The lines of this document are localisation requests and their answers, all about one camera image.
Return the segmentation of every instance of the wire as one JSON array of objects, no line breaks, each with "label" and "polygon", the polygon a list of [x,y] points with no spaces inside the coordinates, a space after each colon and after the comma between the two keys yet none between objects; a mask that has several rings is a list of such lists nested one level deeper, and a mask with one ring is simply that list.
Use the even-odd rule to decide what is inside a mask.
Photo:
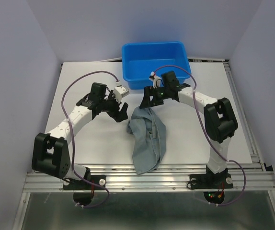
[{"label": "wire", "polygon": [[162,85],[164,86],[164,83],[163,83],[162,79],[159,79],[159,81],[161,81],[161,82],[162,82]]},{"label": "wire", "polygon": [[87,77],[87,76],[90,76],[92,74],[96,74],[96,73],[107,73],[107,74],[110,74],[112,75],[116,81],[119,81],[117,76],[115,76],[113,73],[110,73],[108,71],[104,71],[104,70],[99,70],[99,71],[94,71],[94,72],[91,72],[91,73],[87,73],[79,78],[77,78],[76,80],[74,80],[74,82],[72,84],[70,84],[67,89],[64,91],[64,94],[62,96],[62,100],[61,100],[61,107],[62,107],[62,110],[63,110],[63,113],[66,117],[66,119],[68,120],[68,123],[69,123],[69,129],[70,129],[70,135],[71,135],[71,142],[72,142],[72,162],[71,162],[71,168],[74,172],[74,174],[82,181],[84,181],[85,183],[88,183],[90,185],[93,185],[95,187],[98,187],[98,188],[101,188],[101,189],[104,189],[105,191],[107,191],[107,197],[101,201],[100,203],[96,204],[96,205],[87,205],[87,206],[82,206],[82,205],[79,205],[77,204],[78,206],[82,207],[82,208],[91,208],[91,207],[98,207],[99,205],[102,205],[103,203],[105,203],[108,198],[110,197],[110,192],[109,190],[106,188],[106,187],[103,187],[103,186],[100,186],[99,184],[95,184],[95,183],[92,183],[88,180],[85,180],[82,176],[80,176],[76,171],[75,171],[75,166],[74,166],[74,162],[75,162],[75,135],[74,135],[74,130],[73,130],[73,127],[72,127],[72,124],[71,124],[71,121],[69,120],[69,115],[67,114],[66,110],[65,110],[65,107],[64,107],[64,99],[65,99],[65,96],[67,94],[67,92],[69,91],[69,89],[76,83],[78,82],[79,80]]},{"label": "wire", "polygon": [[62,178],[62,181],[65,181],[65,182],[67,182],[67,183],[70,183],[69,180],[66,180],[66,179],[63,179],[63,178]]},{"label": "wire", "polygon": [[218,195],[218,198],[221,198],[224,193],[224,182],[222,182],[222,192]]},{"label": "wire", "polygon": [[206,140],[208,141],[209,145],[211,146],[211,148],[218,154],[218,156],[220,156],[221,159],[223,159],[224,161],[226,162],[233,162],[235,164],[237,164],[239,166],[239,168],[242,170],[243,172],[243,177],[244,177],[244,184],[243,184],[243,188],[242,188],[242,191],[241,193],[239,194],[239,196],[237,198],[235,198],[234,200],[230,201],[230,202],[227,202],[225,204],[220,204],[218,206],[227,206],[227,205],[231,205],[233,204],[234,202],[236,202],[244,193],[245,191],[245,187],[246,187],[246,174],[245,174],[245,171],[243,169],[243,167],[238,163],[236,162],[235,160],[227,160],[223,155],[220,154],[220,152],[214,147],[214,145],[211,143],[207,133],[206,133],[206,129],[203,125],[203,122],[201,120],[201,117],[200,117],[200,114],[199,114],[199,111],[198,111],[198,108],[197,108],[197,101],[196,101],[196,96],[195,96],[195,90],[196,90],[196,87],[197,87],[197,82],[195,80],[195,78],[192,76],[192,74],[190,72],[188,72],[187,70],[179,67],[179,66],[175,66],[175,65],[166,65],[166,66],[161,66],[159,68],[157,68],[154,73],[156,73],[158,70],[162,69],[162,68],[165,68],[165,67],[174,67],[174,68],[177,68],[177,69],[180,69],[182,71],[184,71],[185,73],[187,73],[193,80],[194,82],[194,87],[193,87],[193,101],[194,101],[194,107],[195,107],[195,110],[196,110],[196,113],[197,113],[197,117],[198,117],[198,120],[199,120],[199,123],[200,123],[200,126],[201,126],[201,129],[206,137]]},{"label": "wire", "polygon": [[[223,184],[223,183],[222,183]],[[218,186],[218,191],[216,192],[216,193],[219,193],[219,191],[220,191],[220,185]]]},{"label": "wire", "polygon": [[91,186],[91,193],[93,195],[95,195],[95,187],[94,187],[94,185]]}]

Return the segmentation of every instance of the white connector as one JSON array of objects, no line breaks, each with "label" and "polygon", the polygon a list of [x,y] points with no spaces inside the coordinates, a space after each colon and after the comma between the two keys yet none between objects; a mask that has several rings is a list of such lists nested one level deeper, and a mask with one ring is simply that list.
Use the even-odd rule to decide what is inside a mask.
[{"label": "white connector", "polygon": [[120,84],[120,81],[117,81],[116,85],[117,86],[113,89],[113,93],[115,95],[115,99],[118,102],[121,102],[124,97],[126,97],[127,95],[129,95],[129,89],[126,88],[125,86],[122,86]]},{"label": "white connector", "polygon": [[158,88],[161,85],[161,78],[155,74],[155,72],[151,72],[149,76],[149,80],[153,82],[152,86],[154,88]]}]

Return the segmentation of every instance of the aluminum frame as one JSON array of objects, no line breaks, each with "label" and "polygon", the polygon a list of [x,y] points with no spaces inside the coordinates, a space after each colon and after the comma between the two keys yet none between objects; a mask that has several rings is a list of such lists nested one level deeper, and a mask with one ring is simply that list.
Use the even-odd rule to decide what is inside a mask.
[{"label": "aluminum frame", "polygon": [[[262,154],[256,144],[253,133],[245,118],[243,107],[240,103],[238,93],[236,91],[231,70],[228,62],[223,62],[230,88],[235,99],[236,107],[239,112],[241,122],[243,124],[244,133],[247,141],[252,149],[252,164],[243,164],[247,175],[246,190],[261,191],[266,190],[269,193],[271,203],[273,205],[275,215],[275,175],[274,172],[266,172]],[[112,193],[128,193],[128,192],[193,192],[186,187],[189,181],[189,174],[204,173],[205,164],[162,164],[157,170],[149,172],[143,176],[138,176],[135,173],[132,164],[126,165],[89,165],[92,174],[105,174],[106,187]],[[243,186],[243,176],[241,170],[235,164],[228,164],[229,173],[233,179],[234,188],[229,191],[239,191]],[[49,175],[32,172],[28,173],[22,197],[19,203],[13,229],[21,229],[23,219],[27,211],[27,205],[30,198],[30,193],[60,193],[72,192],[62,189],[63,181],[51,177]]]}]

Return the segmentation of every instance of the black bracket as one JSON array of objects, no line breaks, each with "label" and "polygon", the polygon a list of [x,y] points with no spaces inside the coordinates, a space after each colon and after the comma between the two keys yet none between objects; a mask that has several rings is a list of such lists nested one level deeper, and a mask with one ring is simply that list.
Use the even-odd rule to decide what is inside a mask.
[{"label": "black bracket", "polygon": [[101,83],[93,83],[91,92],[80,99],[76,106],[85,106],[92,110],[92,118],[94,119],[99,113],[107,112],[108,115],[116,122],[122,122],[128,119],[127,108],[128,104],[124,103],[122,109],[120,104],[113,94],[113,90],[110,91],[106,98],[107,85]]},{"label": "black bracket", "polygon": [[[103,179],[106,181],[106,176],[105,175],[91,175],[88,181],[95,183],[95,184],[100,184],[99,181]],[[63,190],[65,191],[79,191],[79,190],[103,190],[103,188],[92,186],[88,183],[85,183],[84,181],[77,181],[77,180],[69,180],[68,185],[63,185]],[[79,203],[80,205],[89,205],[94,198],[94,193],[73,193],[73,200],[75,203]]]},{"label": "black bracket", "polygon": [[180,84],[174,71],[163,73],[161,76],[164,86],[159,88],[145,87],[143,100],[139,106],[140,109],[162,105],[164,104],[163,100],[168,98],[179,102],[178,92],[185,87],[190,87],[185,83]]},{"label": "black bracket", "polygon": [[204,107],[205,128],[208,136],[219,143],[234,136],[238,122],[230,100],[222,98]]},{"label": "black bracket", "polygon": [[264,163],[264,167],[265,167],[265,170],[266,170],[267,172],[273,172],[273,171],[274,171],[272,165],[267,166],[266,163]]},{"label": "black bracket", "polygon": [[[53,154],[47,152],[54,148]],[[70,168],[69,148],[64,138],[39,133],[34,140],[32,169],[62,179]]]},{"label": "black bracket", "polygon": [[225,192],[204,192],[205,199],[214,204],[221,204],[225,199]]},{"label": "black bracket", "polygon": [[[88,181],[94,183],[94,184],[99,184],[99,181],[103,179],[106,180],[105,175],[91,175],[90,178],[88,178]],[[77,190],[91,190],[92,186],[88,183],[85,183],[84,181],[77,181],[70,179],[68,185],[63,185],[63,190],[69,191],[77,191]],[[103,190],[103,188],[96,187],[94,186],[94,190]]]},{"label": "black bracket", "polygon": [[206,167],[205,174],[191,174],[190,181],[187,183],[187,188],[195,189],[218,189],[222,183],[224,188],[233,188],[231,175],[228,173],[228,168],[224,171],[214,174]]}]

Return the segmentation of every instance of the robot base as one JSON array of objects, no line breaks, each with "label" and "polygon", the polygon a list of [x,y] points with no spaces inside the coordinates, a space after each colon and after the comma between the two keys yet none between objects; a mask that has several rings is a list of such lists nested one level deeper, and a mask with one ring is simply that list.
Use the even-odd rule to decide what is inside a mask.
[{"label": "robot base", "polygon": [[206,167],[205,174],[191,174],[190,181],[187,183],[187,188],[195,189],[218,189],[222,184],[224,188],[233,188],[231,175],[226,168],[220,173],[213,174],[208,167]]},{"label": "robot base", "polygon": [[[94,184],[100,184],[101,186],[105,187],[106,176],[105,175],[91,175],[89,180]],[[77,181],[77,180],[70,180],[68,185],[63,185],[63,190],[91,190],[92,186],[90,184],[85,183],[84,181]],[[94,190],[103,190],[103,188],[94,186]]]}]

